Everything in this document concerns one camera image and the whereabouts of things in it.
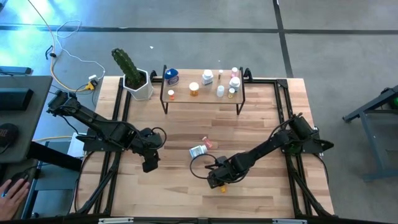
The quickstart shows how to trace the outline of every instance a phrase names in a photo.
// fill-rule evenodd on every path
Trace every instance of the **desk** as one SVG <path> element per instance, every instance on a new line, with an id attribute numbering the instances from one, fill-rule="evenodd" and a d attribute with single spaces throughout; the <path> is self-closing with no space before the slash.
<path id="1" fill-rule="evenodd" d="M 105 77 L 99 93 L 96 112 L 111 119 L 119 77 Z M 313 125 L 303 79 L 288 79 L 294 113 L 302 112 Z M 174 104 L 164 114 L 160 104 L 160 83 L 153 83 L 149 101 L 131 101 L 128 122 L 141 129 L 164 128 L 168 139 L 159 150 L 159 168 L 145 174 L 141 158 L 131 151 L 123 152 L 114 193 L 112 216 L 134 217 L 219 217 L 219 218 L 292 218 L 292 199 L 285 157 L 274 151 L 256 162 L 248 176 L 237 184 L 210 189 L 206 180 L 197 179 L 189 171 L 188 149 L 201 143 L 203 136 L 213 141 L 210 153 L 227 157 L 247 151 L 266 140 L 279 124 L 272 85 L 245 86 L 245 107 L 239 116 L 235 105 Z M 123 111 L 123 91 L 120 111 Z M 78 207 L 92 194 L 100 178 L 104 153 L 96 152 L 87 161 L 78 189 Z M 325 171 L 313 155 L 303 156 L 307 185 L 324 208 L 333 213 Z M 206 175 L 203 158 L 194 165 L 198 175 Z M 304 211 L 302 193 L 298 190 L 300 208 Z M 107 189 L 104 192 L 102 209 Z"/>

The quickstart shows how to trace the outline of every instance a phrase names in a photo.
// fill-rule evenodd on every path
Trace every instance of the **green object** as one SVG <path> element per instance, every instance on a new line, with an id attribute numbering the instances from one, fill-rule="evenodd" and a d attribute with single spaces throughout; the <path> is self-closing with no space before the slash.
<path id="1" fill-rule="evenodd" d="M 125 53 L 122 49 L 113 49 L 112 50 L 112 57 L 114 61 L 119 65 L 120 69 L 126 75 L 126 82 L 125 84 L 132 86 L 132 89 L 138 89 L 143 84 L 145 84 L 145 80 L 143 81 L 144 76 L 142 76 L 134 63 L 132 62 L 131 58 L 127 53 Z"/>

